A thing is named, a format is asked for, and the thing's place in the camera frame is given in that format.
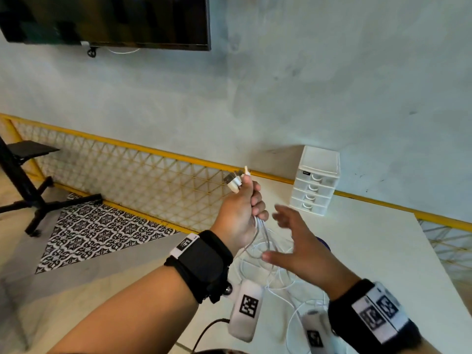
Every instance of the white marker tag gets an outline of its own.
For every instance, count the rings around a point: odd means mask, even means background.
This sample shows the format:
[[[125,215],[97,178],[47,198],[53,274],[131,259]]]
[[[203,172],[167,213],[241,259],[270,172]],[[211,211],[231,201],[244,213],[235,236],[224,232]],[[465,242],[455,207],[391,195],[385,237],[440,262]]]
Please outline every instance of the white marker tag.
[[[196,234],[189,234],[180,244],[178,244],[176,248],[170,251],[170,255],[178,259],[179,256],[183,254],[185,250],[199,238],[200,237]]]
[[[381,344],[397,335],[409,320],[403,306],[379,282],[352,308]]]

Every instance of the yellow metal frame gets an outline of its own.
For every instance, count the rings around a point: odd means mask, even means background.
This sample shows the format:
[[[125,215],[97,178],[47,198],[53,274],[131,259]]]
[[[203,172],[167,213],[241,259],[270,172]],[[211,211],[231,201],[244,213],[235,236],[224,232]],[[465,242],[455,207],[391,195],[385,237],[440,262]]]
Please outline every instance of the yellow metal frame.
[[[226,164],[215,163],[215,162],[212,162],[212,161],[201,160],[201,159],[193,158],[193,157],[186,156],[186,155],[175,154],[175,153],[171,153],[171,152],[168,152],[168,151],[148,148],[148,147],[145,147],[145,146],[142,146],[142,145],[137,145],[137,144],[128,143],[128,142],[122,142],[122,141],[116,140],[116,139],[111,139],[111,138],[106,138],[106,137],[103,137],[103,136],[98,136],[98,135],[88,134],[88,133],[84,133],[84,132],[79,132],[79,131],[76,131],[76,130],[62,128],[62,127],[55,126],[55,125],[44,124],[44,123],[36,122],[36,121],[33,121],[33,120],[27,120],[27,119],[15,117],[15,116],[10,116],[10,115],[7,115],[7,114],[0,113],[0,118],[4,119],[6,121],[5,124],[7,126],[7,130],[18,141],[21,141],[21,136],[18,133],[18,131],[16,130],[16,128],[15,128],[14,124],[12,123],[12,121],[16,121],[16,122],[19,122],[19,123],[28,124],[28,125],[32,125],[32,126],[38,126],[38,127],[42,127],[42,128],[57,131],[57,132],[63,132],[63,133],[67,133],[67,134],[74,135],[74,136],[80,136],[80,137],[83,137],[85,139],[90,139],[90,140],[94,140],[94,141],[98,141],[98,142],[105,142],[105,143],[115,145],[115,146],[119,146],[119,147],[130,148],[130,149],[137,150],[137,151],[144,151],[144,152],[147,152],[149,154],[155,154],[155,155],[162,156],[162,157],[169,157],[169,158],[173,158],[173,159],[176,159],[176,160],[179,160],[179,161],[186,161],[186,162],[189,162],[189,163],[192,163],[192,164],[195,164],[195,165],[212,167],[212,168],[223,170],[223,171],[239,170],[239,167],[236,167],[236,166],[230,166],[230,165],[226,165]],[[36,162],[32,163],[32,167],[33,167],[34,172],[36,174],[30,174],[30,175],[32,175],[33,177],[36,177],[36,178],[44,179],[44,175],[42,174],[42,172],[39,169]],[[271,175],[271,174],[266,174],[266,173],[262,173],[262,172],[258,172],[258,171],[251,171],[251,173],[255,176],[258,176],[258,177],[263,177],[263,178],[266,178],[266,179],[275,180],[275,181],[279,181],[279,182],[286,183],[286,184],[293,184],[294,183],[294,181],[291,180],[291,179],[286,179],[286,178],[274,176],[274,175]],[[70,188],[66,185],[59,184],[59,183],[55,183],[55,184],[56,184],[57,187],[63,188],[67,191],[74,192],[74,193],[82,195],[82,196],[88,195],[88,194],[85,194],[84,192],[82,192],[80,190]],[[423,211],[418,211],[418,210],[415,210],[413,208],[407,208],[407,207],[400,206],[400,205],[394,205],[394,204],[391,204],[391,203],[388,203],[388,202],[383,202],[383,201],[379,201],[379,200],[375,200],[375,199],[370,199],[370,198],[367,198],[367,197],[364,197],[364,196],[354,195],[354,194],[350,194],[350,193],[347,193],[347,192],[335,191],[335,195],[348,197],[348,198],[358,200],[358,201],[369,202],[369,203],[373,203],[375,205],[385,206],[385,207],[389,207],[389,208],[395,208],[395,209],[398,209],[398,210],[401,210],[401,211],[410,212],[410,213],[414,214],[418,220],[434,222],[434,223],[439,224],[439,225],[448,226],[448,227],[451,227],[451,228],[457,228],[459,230],[472,232],[472,223],[469,223],[469,222],[456,220],[456,219],[451,219],[451,218],[447,218],[445,216],[435,215],[435,214],[431,214],[431,213],[427,213],[427,212],[423,212]],[[166,222],[166,221],[162,221],[160,219],[149,216],[147,214],[134,211],[130,208],[125,208],[125,207],[120,206],[118,204],[115,204],[113,202],[104,201],[104,203],[109,205],[109,206],[112,206],[114,208],[120,209],[122,211],[129,212],[133,215],[143,217],[147,220],[155,221],[155,222],[161,223],[165,226],[169,226],[169,227],[174,228],[178,231],[182,231],[182,232],[185,232],[185,233],[189,233],[191,231],[187,228],[184,228],[184,227],[181,227],[181,226],[178,226],[178,225]]]

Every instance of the flat screen tv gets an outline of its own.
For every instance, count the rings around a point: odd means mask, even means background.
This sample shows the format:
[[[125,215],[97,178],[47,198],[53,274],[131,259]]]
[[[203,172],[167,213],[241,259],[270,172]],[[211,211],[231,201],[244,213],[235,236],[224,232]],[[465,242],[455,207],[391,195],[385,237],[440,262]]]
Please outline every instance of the flat screen tv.
[[[0,0],[6,40],[210,50],[208,0]]]

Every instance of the person's left hand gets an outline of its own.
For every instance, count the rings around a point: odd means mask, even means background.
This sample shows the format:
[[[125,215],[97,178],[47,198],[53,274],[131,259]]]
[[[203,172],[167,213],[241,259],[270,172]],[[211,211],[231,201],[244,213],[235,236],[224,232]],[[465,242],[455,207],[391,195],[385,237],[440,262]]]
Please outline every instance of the person's left hand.
[[[268,220],[268,212],[259,192],[261,186],[252,181],[249,175],[244,175],[241,181],[243,184],[239,192],[225,197],[215,223],[210,228],[233,256],[253,239],[254,216],[263,221]]]

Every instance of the white drawer organizer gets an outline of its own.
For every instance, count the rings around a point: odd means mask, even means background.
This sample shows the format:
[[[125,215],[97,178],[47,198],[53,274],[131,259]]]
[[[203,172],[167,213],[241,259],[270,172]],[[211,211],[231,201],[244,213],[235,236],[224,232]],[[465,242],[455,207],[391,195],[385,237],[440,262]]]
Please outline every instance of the white drawer organizer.
[[[337,151],[305,145],[290,206],[324,216],[341,175]]]

